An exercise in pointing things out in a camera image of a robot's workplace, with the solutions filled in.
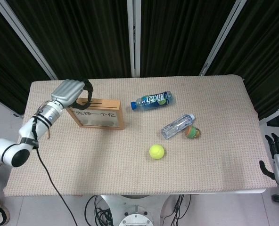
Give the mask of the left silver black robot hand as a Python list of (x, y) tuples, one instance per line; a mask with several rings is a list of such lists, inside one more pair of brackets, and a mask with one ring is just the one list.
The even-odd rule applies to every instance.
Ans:
[[(87, 101), (81, 105), (77, 103), (83, 91), (88, 92)], [(85, 110), (91, 105), (93, 86), (88, 80), (64, 80), (51, 94), (51, 100), (60, 103), (63, 108)]]

